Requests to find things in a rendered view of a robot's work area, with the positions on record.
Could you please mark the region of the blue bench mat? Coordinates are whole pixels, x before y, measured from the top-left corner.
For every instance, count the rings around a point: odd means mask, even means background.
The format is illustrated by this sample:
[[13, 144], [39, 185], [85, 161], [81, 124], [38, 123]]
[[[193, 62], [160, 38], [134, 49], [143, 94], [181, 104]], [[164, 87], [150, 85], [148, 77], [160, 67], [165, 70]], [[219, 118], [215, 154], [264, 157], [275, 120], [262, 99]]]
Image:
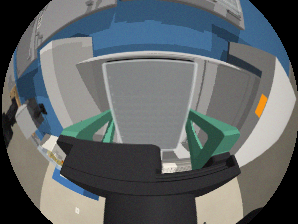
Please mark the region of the blue bench mat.
[[35, 97], [37, 104], [43, 104], [47, 112], [41, 113], [44, 121], [36, 135], [42, 141], [45, 134], [59, 137], [63, 131], [48, 97], [40, 63], [40, 50], [53, 40], [92, 37], [93, 57], [134, 51], [173, 51], [224, 62], [227, 60], [228, 42], [235, 42], [275, 55], [288, 76], [289, 57], [271, 24], [249, 0], [240, 0], [240, 4], [245, 30], [184, 4], [117, 0], [117, 7], [84, 17], [50, 38], [37, 49], [38, 58], [19, 79], [16, 47], [14, 77], [21, 105], [26, 99]]

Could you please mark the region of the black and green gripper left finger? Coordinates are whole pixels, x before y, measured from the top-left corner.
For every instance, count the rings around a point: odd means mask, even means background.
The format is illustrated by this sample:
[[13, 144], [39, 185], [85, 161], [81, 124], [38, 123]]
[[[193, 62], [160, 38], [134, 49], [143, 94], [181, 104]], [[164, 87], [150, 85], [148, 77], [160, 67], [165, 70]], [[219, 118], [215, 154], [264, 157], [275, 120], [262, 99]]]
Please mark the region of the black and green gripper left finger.
[[93, 116], [91, 118], [88, 118], [86, 120], [83, 120], [74, 125], [64, 128], [60, 135], [66, 135], [75, 137], [77, 139], [93, 141], [94, 133], [96, 133], [108, 121], [109, 123], [101, 142], [113, 143], [115, 125], [110, 109], [101, 114], [98, 114], [96, 116]]

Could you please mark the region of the white button box with green key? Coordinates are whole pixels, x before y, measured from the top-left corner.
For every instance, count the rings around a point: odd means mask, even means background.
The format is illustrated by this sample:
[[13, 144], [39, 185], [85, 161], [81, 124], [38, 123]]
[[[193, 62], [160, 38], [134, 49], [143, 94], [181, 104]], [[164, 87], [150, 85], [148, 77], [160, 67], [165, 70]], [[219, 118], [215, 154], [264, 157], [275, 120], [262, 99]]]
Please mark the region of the white button box with green key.
[[[29, 98], [26, 100], [27, 101], [25, 101], [18, 108], [16, 115], [15, 115], [15, 119], [16, 119], [21, 131], [23, 132], [24, 136], [26, 137], [26, 139], [28, 139], [39, 128], [39, 126], [44, 121], [42, 114], [47, 114], [47, 112], [46, 112], [43, 104], [37, 104], [35, 97]], [[39, 105], [40, 109], [39, 109], [38, 105]], [[37, 109], [37, 110], [35, 110], [35, 109]], [[38, 110], [39, 110], [39, 112], [38, 112]]]

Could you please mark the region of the white multiwell plate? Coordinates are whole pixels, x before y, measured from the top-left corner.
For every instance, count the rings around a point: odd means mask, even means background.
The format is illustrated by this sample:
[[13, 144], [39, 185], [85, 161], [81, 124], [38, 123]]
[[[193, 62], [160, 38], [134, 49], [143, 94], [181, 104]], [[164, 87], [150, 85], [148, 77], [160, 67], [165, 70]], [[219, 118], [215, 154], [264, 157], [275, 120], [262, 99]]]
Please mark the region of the white multiwell plate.
[[238, 16], [240, 16], [241, 14], [241, 8], [238, 0], [210, 0], [210, 1], [224, 7], [227, 10], [232, 11]]

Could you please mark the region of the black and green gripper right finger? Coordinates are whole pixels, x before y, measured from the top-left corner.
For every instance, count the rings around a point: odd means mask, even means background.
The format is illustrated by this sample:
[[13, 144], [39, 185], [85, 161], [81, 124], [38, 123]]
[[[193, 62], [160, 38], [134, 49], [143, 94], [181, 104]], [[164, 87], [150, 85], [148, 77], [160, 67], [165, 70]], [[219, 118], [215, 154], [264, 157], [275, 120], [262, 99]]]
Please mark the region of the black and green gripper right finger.
[[[204, 147], [195, 133], [192, 121], [208, 135]], [[213, 155], [230, 151], [240, 137], [236, 127], [192, 109], [189, 111], [185, 130], [192, 170], [201, 169]]]

